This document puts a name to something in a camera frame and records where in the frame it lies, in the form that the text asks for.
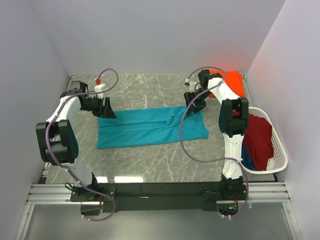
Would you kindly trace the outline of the teal polo shirt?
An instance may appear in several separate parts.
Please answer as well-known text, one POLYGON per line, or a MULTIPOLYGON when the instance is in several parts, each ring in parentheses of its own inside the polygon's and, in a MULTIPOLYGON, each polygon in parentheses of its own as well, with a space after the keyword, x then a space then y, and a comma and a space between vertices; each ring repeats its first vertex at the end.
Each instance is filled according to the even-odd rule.
POLYGON ((185 106, 118 110, 98 119, 97 149, 161 145, 180 141, 185 106))

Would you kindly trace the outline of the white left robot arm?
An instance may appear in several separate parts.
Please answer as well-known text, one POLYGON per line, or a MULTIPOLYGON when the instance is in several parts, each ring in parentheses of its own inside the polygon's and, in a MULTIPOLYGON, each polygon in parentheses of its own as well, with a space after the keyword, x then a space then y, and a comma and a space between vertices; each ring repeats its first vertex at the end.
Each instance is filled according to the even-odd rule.
POLYGON ((70 89, 61 94, 52 116, 35 127, 42 160, 69 173, 73 184, 66 183, 65 187, 84 201, 112 201, 113 197, 102 192, 95 175, 78 158, 79 145, 72 122, 79 111, 91 112, 98 118, 115 119, 110 98, 104 96, 108 89, 108 85, 100 83, 89 91, 86 83, 73 82, 70 89))

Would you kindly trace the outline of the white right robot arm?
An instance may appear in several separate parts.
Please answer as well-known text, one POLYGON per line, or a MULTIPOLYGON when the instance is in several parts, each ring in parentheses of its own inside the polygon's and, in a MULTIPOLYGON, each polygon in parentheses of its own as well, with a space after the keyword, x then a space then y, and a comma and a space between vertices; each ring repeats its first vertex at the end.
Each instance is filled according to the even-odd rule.
POLYGON ((226 83, 227 73, 217 67, 200 67, 198 72, 199 87, 184 93, 186 110, 180 122, 179 141, 183 144, 182 128, 185 117, 204 109, 206 98, 213 94, 220 103, 218 118, 219 130, 224 139, 224 157, 208 160, 208 163, 224 161, 218 194, 230 200, 248 192, 243 181, 242 143, 249 126, 249 102, 237 95, 226 83))

